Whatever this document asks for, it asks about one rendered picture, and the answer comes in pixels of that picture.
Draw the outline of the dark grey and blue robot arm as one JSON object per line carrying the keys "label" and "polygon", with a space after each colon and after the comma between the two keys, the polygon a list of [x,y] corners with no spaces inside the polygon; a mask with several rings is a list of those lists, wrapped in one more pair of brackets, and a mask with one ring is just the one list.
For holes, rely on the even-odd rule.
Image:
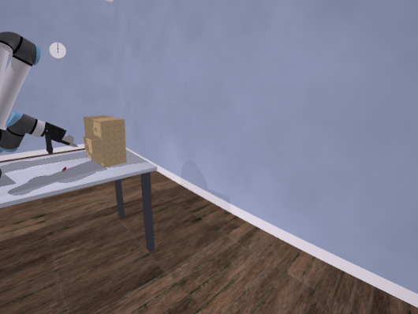
{"label": "dark grey and blue robot arm", "polygon": [[25,133],[40,137],[45,129],[45,122],[19,111],[9,116],[30,68],[40,58],[41,50],[34,43],[14,32],[0,32],[0,153],[16,151]]}

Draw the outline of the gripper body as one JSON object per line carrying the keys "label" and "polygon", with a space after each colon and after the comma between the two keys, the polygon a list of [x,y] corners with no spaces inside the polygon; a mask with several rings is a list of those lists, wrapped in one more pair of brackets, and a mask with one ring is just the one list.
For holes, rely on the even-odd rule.
{"label": "gripper body", "polygon": [[43,133],[41,136],[44,136],[45,134],[50,134],[50,138],[56,141],[56,140],[61,140],[63,136],[65,135],[65,133],[66,133],[66,130],[46,122],[45,129],[43,130]]}

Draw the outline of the light brown wooden chest of drawers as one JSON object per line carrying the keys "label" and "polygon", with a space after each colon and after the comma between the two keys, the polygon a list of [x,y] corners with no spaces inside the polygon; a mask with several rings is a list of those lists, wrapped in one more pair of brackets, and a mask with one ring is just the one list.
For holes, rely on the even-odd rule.
{"label": "light brown wooden chest of drawers", "polygon": [[[91,119],[94,116],[84,117]],[[103,147],[103,163],[104,168],[115,166],[121,163],[127,163],[126,146],[125,146],[125,119],[112,117],[107,115],[99,115],[91,121],[99,121],[101,125],[101,137]]]}

